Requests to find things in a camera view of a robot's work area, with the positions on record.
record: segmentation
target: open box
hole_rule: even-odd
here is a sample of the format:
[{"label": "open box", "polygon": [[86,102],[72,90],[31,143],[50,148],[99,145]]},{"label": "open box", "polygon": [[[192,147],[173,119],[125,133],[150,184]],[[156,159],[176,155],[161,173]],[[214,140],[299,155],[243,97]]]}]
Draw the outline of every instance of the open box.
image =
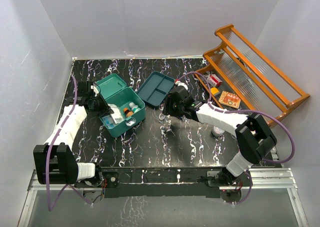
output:
[{"label": "open box", "polygon": [[[109,125],[106,122],[104,116],[100,117],[100,120],[112,135],[116,138],[137,125],[139,122],[146,118],[145,103],[141,98],[133,91],[132,88],[127,87],[126,82],[120,78],[117,74],[113,73],[107,77],[97,81],[97,85],[100,88],[102,97],[108,104],[116,105],[124,118],[124,121],[116,125]],[[133,102],[139,106],[140,110],[135,112],[133,115],[126,117],[123,112],[124,108],[131,110],[129,103]]]}]

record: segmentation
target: black table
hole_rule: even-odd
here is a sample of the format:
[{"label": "black table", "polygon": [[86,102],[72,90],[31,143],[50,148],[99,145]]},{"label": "black table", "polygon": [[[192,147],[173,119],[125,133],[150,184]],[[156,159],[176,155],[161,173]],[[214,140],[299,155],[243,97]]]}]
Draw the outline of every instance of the black table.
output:
[{"label": "black table", "polygon": [[[176,79],[206,65],[202,58],[77,60],[72,73],[78,81],[98,81],[116,73],[137,91],[153,71]],[[208,93],[196,78],[186,76],[185,82],[195,99],[208,99]],[[70,78],[63,105],[67,97],[74,95],[73,88]],[[232,92],[225,83],[219,89]],[[215,138],[211,125],[174,117],[169,122],[160,121],[162,109],[163,104],[159,109],[147,106],[145,120],[118,138],[113,138],[99,118],[89,113],[74,140],[74,157],[77,162],[98,162],[102,167],[115,168],[223,167],[239,151],[235,137],[225,132]],[[274,164],[259,166],[274,167]]]}]

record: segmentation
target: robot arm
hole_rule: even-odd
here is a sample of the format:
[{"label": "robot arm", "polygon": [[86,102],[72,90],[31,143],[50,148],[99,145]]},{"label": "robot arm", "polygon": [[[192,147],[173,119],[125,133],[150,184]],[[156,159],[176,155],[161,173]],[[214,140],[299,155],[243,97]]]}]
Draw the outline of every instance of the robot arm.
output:
[{"label": "robot arm", "polygon": [[184,86],[177,86],[169,92],[162,113],[211,124],[236,136],[239,152],[215,177],[215,181],[222,184],[232,185],[239,175],[259,164],[277,144],[276,137],[260,114],[218,112],[207,103],[194,100]]},{"label": "robot arm", "polygon": [[72,146],[88,112],[95,112],[98,116],[103,116],[112,114],[113,111],[93,82],[79,82],[77,96],[73,112],[70,114],[73,108],[73,98],[70,98],[69,105],[64,107],[59,123],[55,126],[51,136],[45,141],[45,144],[36,145],[33,150],[37,177],[41,184],[46,183],[46,157],[49,145],[53,141],[49,162],[51,184],[71,185],[81,180],[90,179],[94,182],[101,180],[99,166],[95,163],[76,162],[72,153]]}]

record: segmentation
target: red package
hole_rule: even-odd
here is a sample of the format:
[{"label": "red package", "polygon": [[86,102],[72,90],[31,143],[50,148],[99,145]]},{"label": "red package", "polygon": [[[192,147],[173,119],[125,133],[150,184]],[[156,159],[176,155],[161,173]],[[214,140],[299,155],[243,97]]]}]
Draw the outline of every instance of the red package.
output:
[{"label": "red package", "polygon": [[218,78],[215,74],[210,74],[209,77],[206,79],[209,84],[213,87],[219,87],[222,83],[222,80]]}]

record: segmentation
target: orange game box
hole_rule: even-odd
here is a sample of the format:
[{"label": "orange game box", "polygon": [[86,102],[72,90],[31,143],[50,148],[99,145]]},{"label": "orange game box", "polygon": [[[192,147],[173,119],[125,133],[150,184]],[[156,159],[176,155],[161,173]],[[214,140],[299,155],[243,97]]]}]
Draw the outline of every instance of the orange game box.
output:
[{"label": "orange game box", "polygon": [[236,108],[236,109],[239,108],[240,102],[241,102],[241,99],[238,97],[238,95],[227,92],[227,91],[222,91],[222,94],[219,98],[219,103],[225,106]]}]

